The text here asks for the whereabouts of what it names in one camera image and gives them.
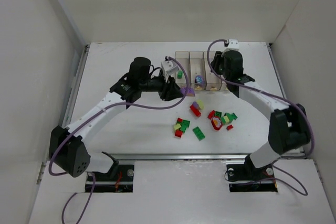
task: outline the red toy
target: red toy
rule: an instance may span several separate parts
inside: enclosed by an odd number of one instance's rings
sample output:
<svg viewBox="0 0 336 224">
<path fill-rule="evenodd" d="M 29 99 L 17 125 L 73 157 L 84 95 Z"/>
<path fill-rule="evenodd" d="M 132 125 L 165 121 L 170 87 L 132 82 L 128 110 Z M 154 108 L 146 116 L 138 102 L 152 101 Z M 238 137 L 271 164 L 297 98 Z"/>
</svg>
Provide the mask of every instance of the red toy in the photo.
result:
<svg viewBox="0 0 336 224">
<path fill-rule="evenodd" d="M 197 108 L 195 108 L 193 105 L 190 106 L 190 109 L 194 112 L 195 116 L 197 117 L 201 116 L 200 111 Z"/>
<path fill-rule="evenodd" d="M 212 112 L 209 113 L 208 118 L 209 118 L 210 120 L 211 120 L 211 118 L 214 117 L 215 112 L 216 112 L 216 111 L 213 110 Z"/>
<path fill-rule="evenodd" d="M 217 131 L 219 131 L 221 129 L 221 127 L 223 126 L 223 123 L 222 123 L 219 116 L 214 116 L 211 119 L 211 124 L 212 124 L 212 127 Z"/>
<path fill-rule="evenodd" d="M 182 131 L 180 131 L 180 130 L 176 130 L 176 131 L 175 131 L 175 136 L 181 138 L 182 133 L 183 133 Z"/>
<path fill-rule="evenodd" d="M 229 125 L 228 127 L 226 127 L 226 129 L 229 131 L 229 130 L 233 129 L 233 126 Z"/>
</svg>

